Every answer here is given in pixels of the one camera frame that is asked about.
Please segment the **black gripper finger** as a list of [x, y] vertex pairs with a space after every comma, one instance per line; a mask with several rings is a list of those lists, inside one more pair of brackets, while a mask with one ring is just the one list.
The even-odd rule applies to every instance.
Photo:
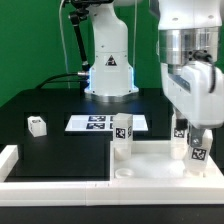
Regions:
[[187, 119], [183, 116], [183, 114], [179, 110], [175, 111], [175, 115], [176, 115], [176, 129], [186, 130], [188, 125]]
[[191, 147], [201, 147], [203, 141], [204, 130], [197, 129], [193, 125], [189, 126], [189, 145]]

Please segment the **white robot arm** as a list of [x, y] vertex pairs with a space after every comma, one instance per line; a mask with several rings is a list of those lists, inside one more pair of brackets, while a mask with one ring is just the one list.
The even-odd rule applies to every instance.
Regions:
[[[127, 27], [111, 4], [89, 7], [95, 61], [85, 94], [101, 101], [138, 92], [127, 61]], [[220, 54], [222, 0], [148, 0], [151, 19], [142, 22], [141, 47], [155, 53], [161, 86], [178, 115], [176, 127], [189, 131], [189, 144], [200, 147], [210, 130], [224, 125], [224, 73]]]

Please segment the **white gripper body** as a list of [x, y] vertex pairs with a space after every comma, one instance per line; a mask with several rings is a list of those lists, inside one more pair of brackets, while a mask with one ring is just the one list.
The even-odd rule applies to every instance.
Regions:
[[181, 68], [180, 75], [168, 73], [161, 64], [162, 87], [173, 106], [195, 128], [218, 128], [224, 124], [224, 74], [216, 68], [215, 89], [211, 88], [211, 66], [194, 62]]

